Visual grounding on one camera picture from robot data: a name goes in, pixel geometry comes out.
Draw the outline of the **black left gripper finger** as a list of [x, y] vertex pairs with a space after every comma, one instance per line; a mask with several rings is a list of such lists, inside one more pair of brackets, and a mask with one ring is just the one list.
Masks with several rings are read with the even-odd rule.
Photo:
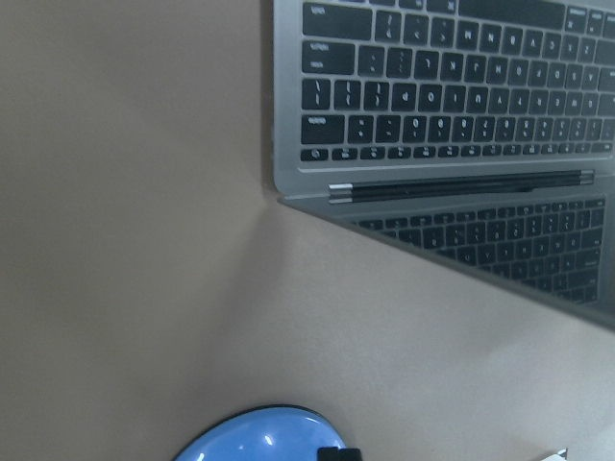
[[317, 461], [361, 461], [357, 448], [323, 447], [317, 450]]

